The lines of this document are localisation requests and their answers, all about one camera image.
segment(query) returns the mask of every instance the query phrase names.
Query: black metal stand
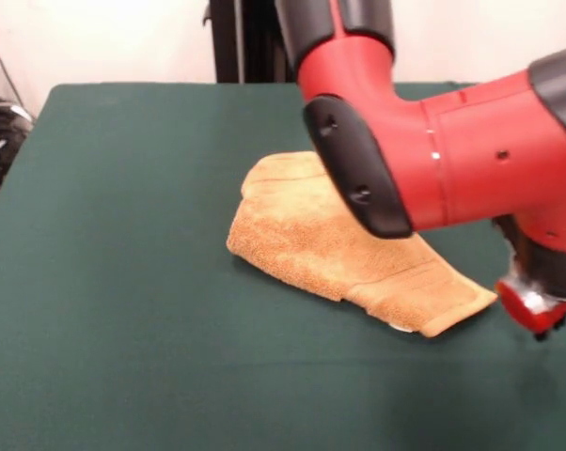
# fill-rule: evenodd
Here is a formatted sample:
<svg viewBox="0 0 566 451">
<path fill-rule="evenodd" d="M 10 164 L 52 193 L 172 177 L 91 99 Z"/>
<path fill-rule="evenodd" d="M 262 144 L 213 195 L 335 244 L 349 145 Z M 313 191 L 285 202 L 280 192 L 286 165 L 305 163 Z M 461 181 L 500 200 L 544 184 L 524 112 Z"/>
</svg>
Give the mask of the black metal stand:
<svg viewBox="0 0 566 451">
<path fill-rule="evenodd" d="M 274 0 L 241 0 L 243 55 L 237 52 L 234 0 L 211 0 L 218 83 L 292 83 Z M 244 78 L 240 80 L 240 65 Z"/>
</svg>

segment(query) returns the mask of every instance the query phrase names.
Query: white wall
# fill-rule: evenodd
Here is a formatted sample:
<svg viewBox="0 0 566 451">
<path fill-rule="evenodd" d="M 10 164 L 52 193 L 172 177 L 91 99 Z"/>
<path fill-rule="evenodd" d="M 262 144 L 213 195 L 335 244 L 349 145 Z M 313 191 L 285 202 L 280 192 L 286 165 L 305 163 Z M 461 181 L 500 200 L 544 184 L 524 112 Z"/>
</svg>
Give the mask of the white wall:
<svg viewBox="0 0 566 451">
<path fill-rule="evenodd" d="M 0 0 L 0 53 L 35 113 L 59 83 L 214 81 L 208 0 Z M 566 0 L 393 0 L 397 80 L 485 81 L 566 47 Z"/>
<path fill-rule="evenodd" d="M 0 0 L 0 54 L 35 113 L 60 83 L 213 82 L 212 31 L 201 24 L 207 4 Z"/>
</svg>

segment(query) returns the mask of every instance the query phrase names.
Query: towel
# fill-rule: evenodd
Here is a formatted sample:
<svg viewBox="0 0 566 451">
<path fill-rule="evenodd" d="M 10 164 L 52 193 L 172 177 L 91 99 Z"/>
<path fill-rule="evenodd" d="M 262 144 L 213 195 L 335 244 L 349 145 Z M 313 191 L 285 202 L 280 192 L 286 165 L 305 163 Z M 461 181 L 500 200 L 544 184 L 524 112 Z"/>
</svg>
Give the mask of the towel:
<svg viewBox="0 0 566 451">
<path fill-rule="evenodd" d="M 441 258 L 418 234 L 371 236 L 354 219 L 314 151 L 278 153 L 246 175 L 227 248 L 280 281 L 349 301 L 404 332 L 434 337 L 496 295 Z"/>
</svg>

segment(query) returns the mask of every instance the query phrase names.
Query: folded towel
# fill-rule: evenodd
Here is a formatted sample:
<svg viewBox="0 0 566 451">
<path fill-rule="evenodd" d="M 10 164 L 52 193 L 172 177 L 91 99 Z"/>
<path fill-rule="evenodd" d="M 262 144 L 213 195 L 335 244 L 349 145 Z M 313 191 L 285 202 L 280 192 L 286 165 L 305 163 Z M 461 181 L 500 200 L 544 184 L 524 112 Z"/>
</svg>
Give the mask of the folded towel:
<svg viewBox="0 0 566 451">
<path fill-rule="evenodd" d="M 349 213 L 313 151 L 261 159 L 242 185 L 227 248 L 263 272 L 394 328 L 436 336 L 495 301 L 418 234 L 372 237 Z"/>
</svg>

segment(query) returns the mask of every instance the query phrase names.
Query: screw hole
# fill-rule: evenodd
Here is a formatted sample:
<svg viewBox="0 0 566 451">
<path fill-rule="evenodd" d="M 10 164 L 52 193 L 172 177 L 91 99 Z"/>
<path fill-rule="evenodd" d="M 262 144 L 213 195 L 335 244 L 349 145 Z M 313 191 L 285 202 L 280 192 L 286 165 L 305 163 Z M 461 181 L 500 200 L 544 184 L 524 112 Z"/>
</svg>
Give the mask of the screw hole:
<svg viewBox="0 0 566 451">
<path fill-rule="evenodd" d="M 502 161 L 508 160 L 510 156 L 511 156 L 511 154 L 510 154 L 509 151 L 506 150 L 506 149 L 505 149 L 505 150 L 499 150 L 499 151 L 496 153 L 497 159 L 498 159 L 498 160 L 502 160 Z"/>
<path fill-rule="evenodd" d="M 328 115 L 321 127 L 321 135 L 328 136 L 338 127 L 338 123 L 333 115 Z"/>
<path fill-rule="evenodd" d="M 354 202 L 359 204 L 368 204 L 370 202 L 370 189 L 367 185 L 358 186 L 351 194 Z"/>
</svg>

